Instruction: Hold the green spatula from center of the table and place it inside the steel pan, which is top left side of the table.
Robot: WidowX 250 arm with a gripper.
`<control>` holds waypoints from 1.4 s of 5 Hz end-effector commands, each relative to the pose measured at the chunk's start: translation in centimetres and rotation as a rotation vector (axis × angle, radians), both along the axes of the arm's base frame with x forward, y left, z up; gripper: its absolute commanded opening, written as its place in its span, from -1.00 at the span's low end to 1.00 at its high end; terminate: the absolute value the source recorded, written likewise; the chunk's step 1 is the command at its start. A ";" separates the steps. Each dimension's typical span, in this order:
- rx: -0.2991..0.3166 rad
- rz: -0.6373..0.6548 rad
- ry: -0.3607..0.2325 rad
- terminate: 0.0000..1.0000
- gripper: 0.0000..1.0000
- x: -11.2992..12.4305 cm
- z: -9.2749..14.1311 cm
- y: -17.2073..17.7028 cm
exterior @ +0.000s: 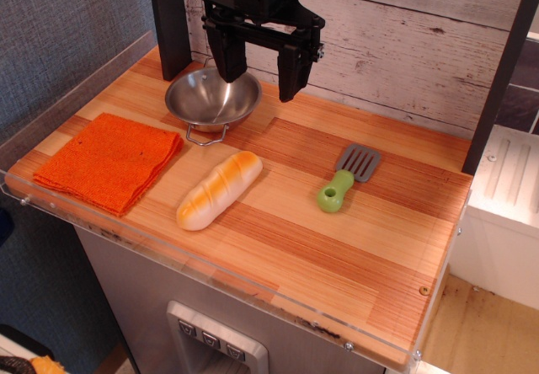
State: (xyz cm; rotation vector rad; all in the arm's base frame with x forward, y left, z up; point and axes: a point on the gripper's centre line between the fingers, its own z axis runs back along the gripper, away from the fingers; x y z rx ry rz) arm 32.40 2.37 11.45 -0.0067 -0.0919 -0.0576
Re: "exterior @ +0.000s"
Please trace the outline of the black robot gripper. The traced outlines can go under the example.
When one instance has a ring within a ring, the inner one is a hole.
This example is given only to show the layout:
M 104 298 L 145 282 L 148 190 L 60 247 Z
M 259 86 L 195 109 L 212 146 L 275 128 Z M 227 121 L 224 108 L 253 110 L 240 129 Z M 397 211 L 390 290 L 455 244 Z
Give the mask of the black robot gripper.
M 278 52 L 279 96 L 285 103 L 307 86 L 323 57 L 325 20 L 299 0 L 201 0 L 203 28 L 217 70 L 227 83 L 247 71 L 246 44 Z

